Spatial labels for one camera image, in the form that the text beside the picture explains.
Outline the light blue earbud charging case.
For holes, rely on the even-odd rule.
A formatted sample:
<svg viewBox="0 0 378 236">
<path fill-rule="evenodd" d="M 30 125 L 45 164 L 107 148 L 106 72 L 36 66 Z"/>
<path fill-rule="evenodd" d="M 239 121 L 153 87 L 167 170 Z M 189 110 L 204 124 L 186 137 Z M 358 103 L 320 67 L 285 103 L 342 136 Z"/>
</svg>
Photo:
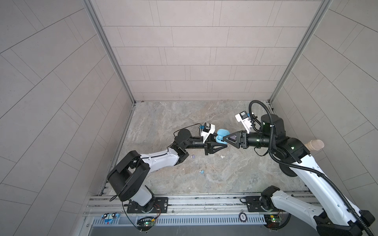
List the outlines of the light blue earbud charging case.
<svg viewBox="0 0 378 236">
<path fill-rule="evenodd" d="M 216 135 L 216 142 L 219 144 L 227 145 L 227 142 L 223 140 L 225 136 L 230 135 L 230 132 L 226 129 L 219 129 Z"/>
</svg>

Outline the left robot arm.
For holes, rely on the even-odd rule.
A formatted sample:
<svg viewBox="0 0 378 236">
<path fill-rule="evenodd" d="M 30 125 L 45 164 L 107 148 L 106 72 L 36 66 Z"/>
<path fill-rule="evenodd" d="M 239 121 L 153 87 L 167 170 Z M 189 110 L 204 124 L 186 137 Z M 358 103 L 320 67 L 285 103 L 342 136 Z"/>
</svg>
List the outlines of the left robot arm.
<svg viewBox="0 0 378 236">
<path fill-rule="evenodd" d="M 146 177 L 162 168 L 183 163 L 189 157 L 188 148 L 203 149 L 205 155 L 209 155 L 227 148 L 227 144 L 216 142 L 213 133 L 194 137 L 185 128 L 179 130 L 166 150 L 152 154 L 139 154 L 132 150 L 107 175 L 107 181 L 115 191 L 110 201 L 116 198 L 122 202 L 131 200 L 150 210 L 155 204 L 156 197 L 143 185 Z"/>
</svg>

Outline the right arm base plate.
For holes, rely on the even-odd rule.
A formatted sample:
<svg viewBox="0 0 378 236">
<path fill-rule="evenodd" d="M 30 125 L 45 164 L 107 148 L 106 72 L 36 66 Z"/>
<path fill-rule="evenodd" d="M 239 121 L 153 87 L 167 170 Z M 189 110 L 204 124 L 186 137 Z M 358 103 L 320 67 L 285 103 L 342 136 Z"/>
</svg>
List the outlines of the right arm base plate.
<svg viewBox="0 0 378 236">
<path fill-rule="evenodd" d="M 261 196 L 245 196 L 240 202 L 247 206 L 248 212 L 278 212 L 270 203 L 265 203 Z"/>
</svg>

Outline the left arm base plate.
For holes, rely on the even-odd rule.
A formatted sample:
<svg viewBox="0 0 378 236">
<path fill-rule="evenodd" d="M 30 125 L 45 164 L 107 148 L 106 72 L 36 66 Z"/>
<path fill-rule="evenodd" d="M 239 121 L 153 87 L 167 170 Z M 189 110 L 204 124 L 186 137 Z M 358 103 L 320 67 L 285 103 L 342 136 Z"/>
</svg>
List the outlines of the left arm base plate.
<svg viewBox="0 0 378 236">
<path fill-rule="evenodd" d="M 167 213 L 168 197 L 153 197 L 145 206 L 135 201 L 130 201 L 127 208 L 128 214 Z"/>
</svg>

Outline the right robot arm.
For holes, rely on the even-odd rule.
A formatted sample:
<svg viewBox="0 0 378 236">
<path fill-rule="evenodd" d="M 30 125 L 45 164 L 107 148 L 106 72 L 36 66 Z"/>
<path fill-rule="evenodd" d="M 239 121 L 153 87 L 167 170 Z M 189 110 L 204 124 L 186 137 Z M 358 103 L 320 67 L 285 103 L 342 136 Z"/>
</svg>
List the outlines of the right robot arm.
<svg viewBox="0 0 378 236">
<path fill-rule="evenodd" d="M 310 150 L 296 138 L 285 134 L 284 123 L 274 114 L 265 114 L 256 129 L 256 116 L 241 112 L 235 116 L 244 130 L 223 137 L 236 148 L 267 148 L 270 157 L 288 176 L 299 177 L 320 206 L 313 206 L 270 186 L 261 193 L 264 210 L 280 209 L 303 220 L 321 236 L 373 235 L 375 217 L 353 204 L 316 163 Z"/>
</svg>

